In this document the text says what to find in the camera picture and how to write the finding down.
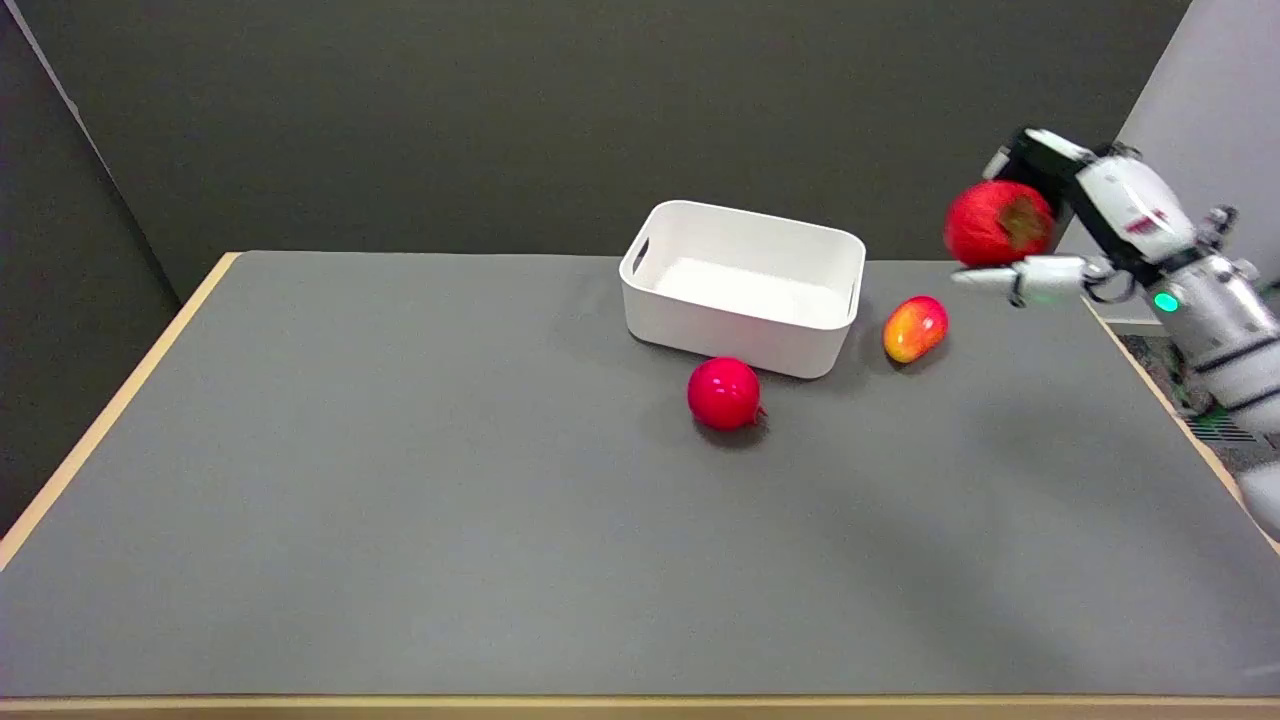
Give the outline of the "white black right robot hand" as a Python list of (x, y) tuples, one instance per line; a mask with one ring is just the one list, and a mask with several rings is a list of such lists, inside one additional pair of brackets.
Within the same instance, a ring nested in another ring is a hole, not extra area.
[[(1043, 128), (1019, 129), (991, 158), (982, 178), (1034, 190), (1050, 204), (1051, 225), (1065, 215), (1075, 218), (1101, 251), (1100, 258), (1030, 255), (952, 274), (955, 283), (1000, 293), (1015, 307), (1070, 293), (1119, 304), (1140, 290), (1158, 316), (1185, 310), (1188, 290), (1179, 284), (1156, 290), (1156, 284), (1219, 252), (1238, 219), (1235, 208), (1217, 205), (1202, 222), (1193, 222), (1133, 146), (1112, 142), (1088, 149)], [(1097, 293), (1120, 274), (1129, 277), (1128, 290), (1111, 299)]]

